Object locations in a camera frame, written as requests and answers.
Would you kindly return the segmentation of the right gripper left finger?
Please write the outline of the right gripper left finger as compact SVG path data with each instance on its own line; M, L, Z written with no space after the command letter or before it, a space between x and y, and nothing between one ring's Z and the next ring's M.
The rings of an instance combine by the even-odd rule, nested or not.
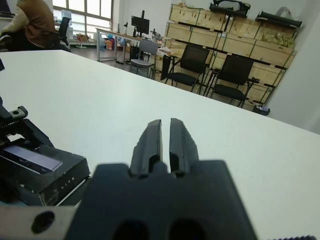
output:
M163 160L162 122L160 119L148 123L133 149L130 173L149 175L154 165Z

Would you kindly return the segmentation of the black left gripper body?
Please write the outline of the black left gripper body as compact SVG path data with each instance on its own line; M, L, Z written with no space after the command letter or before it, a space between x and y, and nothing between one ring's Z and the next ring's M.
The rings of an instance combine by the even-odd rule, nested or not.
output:
M24 106L19 106L16 110L8 111L0 98L0 139L8 140L8 136L18 133L20 122L28 116L28 111Z

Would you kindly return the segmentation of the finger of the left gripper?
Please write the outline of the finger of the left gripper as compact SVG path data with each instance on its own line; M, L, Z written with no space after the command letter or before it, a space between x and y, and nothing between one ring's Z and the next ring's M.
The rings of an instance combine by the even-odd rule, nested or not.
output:
M4 176L0 176L0 201L15 203L19 200L19 191L16 185Z
M16 131L23 136L26 140L35 145L45 145L54 147L49 137L42 132L35 124L29 119L22 119L16 123Z

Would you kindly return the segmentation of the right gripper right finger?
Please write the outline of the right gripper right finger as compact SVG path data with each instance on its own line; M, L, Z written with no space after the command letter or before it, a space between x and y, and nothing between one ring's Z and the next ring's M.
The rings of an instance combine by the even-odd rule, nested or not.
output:
M199 161L198 149L183 121L170 121L169 161L172 173L189 173L194 162Z

